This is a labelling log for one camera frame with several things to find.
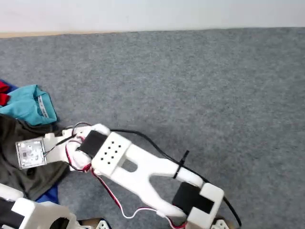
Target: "clothing label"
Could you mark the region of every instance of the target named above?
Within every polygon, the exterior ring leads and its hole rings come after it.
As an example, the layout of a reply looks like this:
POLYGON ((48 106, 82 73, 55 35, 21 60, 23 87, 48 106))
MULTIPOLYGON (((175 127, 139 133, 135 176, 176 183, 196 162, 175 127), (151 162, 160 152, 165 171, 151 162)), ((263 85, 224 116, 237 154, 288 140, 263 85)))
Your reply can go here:
POLYGON ((44 107, 44 104, 43 104, 43 100, 42 100, 42 96, 38 96, 38 103, 39 103, 39 107, 40 107, 40 110, 42 112, 42 115, 46 118, 49 118, 48 116, 48 113, 47 113, 47 110, 46 108, 44 107))

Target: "black cable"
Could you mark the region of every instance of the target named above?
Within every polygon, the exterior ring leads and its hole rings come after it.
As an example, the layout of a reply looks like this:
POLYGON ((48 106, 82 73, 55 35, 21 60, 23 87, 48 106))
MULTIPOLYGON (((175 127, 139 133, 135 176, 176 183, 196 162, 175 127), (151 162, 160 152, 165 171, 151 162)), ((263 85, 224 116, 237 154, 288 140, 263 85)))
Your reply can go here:
POLYGON ((75 129, 78 125, 80 125, 80 124, 85 124, 85 125, 92 126, 91 124, 86 123, 86 122, 79 122, 79 123, 77 123, 77 124, 75 124, 75 125, 73 126, 73 128, 72 128, 72 135, 74 135, 74 129, 75 129))
POLYGON ((65 164, 71 166, 71 167, 72 167, 73 169, 75 169, 76 171, 84 172, 84 170, 78 169, 77 167, 75 167, 74 165, 70 164, 69 162, 63 161, 63 163, 65 163, 65 164))
POLYGON ((76 136, 76 135, 71 135, 70 137, 67 137, 67 138, 61 140, 60 142, 56 143, 55 146, 53 146, 50 150, 44 152, 44 155, 43 155, 43 156, 45 157, 45 156, 48 155, 48 153, 51 152, 55 147, 57 147, 57 146, 59 146, 59 145, 65 143, 66 141, 70 140, 71 138, 74 138, 75 136, 76 136))
MULTIPOLYGON (((145 134, 136 131, 136 130, 125 130, 125 129, 111 129, 111 131, 114 132, 123 132, 123 133, 131 133, 131 134, 136 134, 138 136, 141 136, 142 138, 144 138, 145 140, 147 140, 150 144, 152 144, 152 146, 161 154, 163 155, 165 158, 169 159, 170 161, 179 164, 178 161, 176 161, 174 158, 172 158, 171 156, 167 155, 164 151, 162 151, 155 142, 153 142, 148 136, 146 136, 145 134)), ((198 175, 205 183, 210 183, 210 181, 208 179, 206 179, 205 177, 203 177, 202 175, 198 174, 197 172, 193 171, 192 169, 190 169, 189 167, 182 165, 183 168, 189 170, 190 172, 198 175)), ((239 227, 242 226, 242 221, 240 220, 238 214, 236 213, 235 209, 233 208, 233 206, 231 205, 231 203, 228 201, 228 199, 226 197, 224 197, 224 202, 226 203, 226 205, 229 207, 230 211, 232 212, 232 214, 235 216, 239 227)))

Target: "white wall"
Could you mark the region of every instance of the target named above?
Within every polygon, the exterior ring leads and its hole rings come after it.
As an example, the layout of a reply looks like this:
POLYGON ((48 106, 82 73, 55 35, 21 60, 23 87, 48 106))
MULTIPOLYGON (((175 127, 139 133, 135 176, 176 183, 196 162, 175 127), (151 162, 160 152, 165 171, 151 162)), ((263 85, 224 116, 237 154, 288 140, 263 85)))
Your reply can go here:
POLYGON ((305 26, 305 0, 0 0, 0 32, 305 26))

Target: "red wire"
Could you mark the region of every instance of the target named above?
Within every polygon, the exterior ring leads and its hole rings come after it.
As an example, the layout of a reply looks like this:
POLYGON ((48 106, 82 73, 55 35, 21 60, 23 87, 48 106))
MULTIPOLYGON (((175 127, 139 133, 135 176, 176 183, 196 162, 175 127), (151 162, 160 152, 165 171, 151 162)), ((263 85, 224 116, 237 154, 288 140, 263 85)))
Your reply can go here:
MULTIPOLYGON (((105 182, 103 181, 103 179, 101 179, 100 177, 98 177, 98 176, 95 174, 93 168, 91 169, 91 173, 92 173, 93 176, 95 176, 95 177, 99 180, 99 182, 104 186, 104 188, 105 188, 106 191, 108 192, 109 196, 114 200, 115 204, 119 207, 119 209, 121 209, 121 206, 119 205, 119 203, 118 203, 116 197, 113 196, 112 192, 111 192, 110 189, 106 186, 106 184, 105 184, 105 182)), ((175 229, 182 229, 182 228, 185 228, 186 223, 187 223, 187 222, 184 222, 182 225, 176 226, 170 218, 168 218, 168 219, 170 220, 172 226, 173 226, 175 229)))
POLYGON ((69 162, 70 165, 72 165, 71 159, 70 159, 70 156, 69 156, 69 153, 68 153, 67 145, 65 146, 65 149, 66 149, 66 155, 67 155, 68 162, 69 162))
POLYGON ((186 226, 186 222, 184 222, 184 223, 181 224, 180 226, 176 226, 170 218, 168 218, 168 219, 170 220, 172 226, 173 226, 174 228, 176 228, 176 229, 185 228, 185 226, 186 226))
POLYGON ((108 192, 109 196, 113 199, 115 204, 119 207, 119 209, 121 209, 121 207, 120 207, 118 201, 116 200, 115 196, 113 196, 113 194, 111 193, 110 189, 106 186, 105 182, 94 173, 94 169, 93 168, 91 169, 91 173, 92 173, 92 175, 94 175, 99 180, 99 182, 104 186, 104 188, 108 192))
MULTIPOLYGON (((66 156, 67 156, 68 162, 69 162, 70 165, 72 165, 72 161, 71 161, 71 158, 70 158, 68 149, 67 149, 67 145, 65 146, 65 151, 66 151, 66 156)), ((90 164, 87 164, 86 166, 84 166, 84 168, 82 168, 82 169, 80 169, 80 170, 78 170, 78 171, 87 172, 90 168, 91 168, 91 163, 90 163, 90 164)))

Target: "white plastic part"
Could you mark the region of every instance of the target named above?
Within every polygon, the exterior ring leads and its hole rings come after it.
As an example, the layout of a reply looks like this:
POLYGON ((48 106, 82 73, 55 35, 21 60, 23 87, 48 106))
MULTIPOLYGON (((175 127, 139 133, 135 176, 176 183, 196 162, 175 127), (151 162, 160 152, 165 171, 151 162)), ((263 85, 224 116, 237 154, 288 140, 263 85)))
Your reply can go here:
POLYGON ((90 226, 80 226, 76 216, 70 213, 67 207, 52 202, 36 203, 28 199, 19 198, 11 210, 24 216, 19 229, 49 229, 58 218, 69 220, 66 229, 92 229, 90 226))
MULTIPOLYGON (((114 169, 111 168, 111 170, 102 167, 100 164, 101 156, 96 155, 92 160, 92 167, 94 168, 95 173, 97 175, 106 175, 112 181, 136 194, 143 203, 162 212, 164 215, 185 217, 185 214, 181 209, 163 200, 149 181, 151 176, 173 177, 178 169, 178 165, 168 159, 158 158, 134 144, 131 144, 128 147, 127 142, 129 142, 129 140, 123 140, 123 138, 124 137, 120 136, 120 141, 126 142, 126 149, 123 149, 125 153, 121 157, 119 163, 117 163, 117 166, 114 169), (136 171, 129 172, 121 167, 126 159, 137 165, 136 171)), ((189 182, 197 187, 202 187, 203 185, 203 181, 199 176, 184 168, 180 169, 177 179, 189 182)))
POLYGON ((101 220, 96 229, 109 229, 108 223, 105 220, 101 220))
MULTIPOLYGON (((110 130, 102 124, 96 124, 93 126, 82 126, 82 127, 77 127, 74 129, 74 133, 77 136, 71 140, 80 141, 80 137, 86 138, 86 136, 89 134, 89 132, 91 130, 96 130, 104 135, 110 134, 110 130)), ((49 151, 58 142, 60 142, 61 140, 65 139, 67 137, 70 137, 71 135, 72 135, 72 128, 63 130, 62 136, 60 136, 60 137, 55 137, 54 133, 46 134, 43 139, 45 151, 49 151)), ((66 143, 58 145, 57 147, 55 147, 52 151, 50 151, 47 154, 47 156, 46 156, 47 163, 52 163, 52 162, 56 162, 56 161, 68 162, 68 159, 67 159, 67 156, 65 153, 66 143)), ((79 144, 77 144, 75 142, 70 142, 67 145, 67 149, 69 151, 69 155, 70 155, 71 162, 73 163, 73 165, 76 166, 77 168, 82 168, 83 166, 89 164, 90 160, 88 159, 88 157, 86 155, 84 155, 80 151, 76 151, 76 148, 78 146, 79 146, 79 144)))
POLYGON ((187 218, 187 229, 209 229, 224 198, 224 191, 210 183, 205 183, 199 194, 213 201, 214 205, 210 214, 207 214, 200 209, 193 207, 187 218))
POLYGON ((212 225, 211 229, 230 229, 230 228, 223 219, 219 219, 216 221, 214 225, 212 225))
POLYGON ((92 167, 97 170, 95 173, 110 178, 131 144, 131 141, 112 132, 91 162, 92 167))
POLYGON ((23 197, 23 192, 16 190, 12 187, 0 184, 0 198, 10 201, 16 201, 18 198, 23 197))

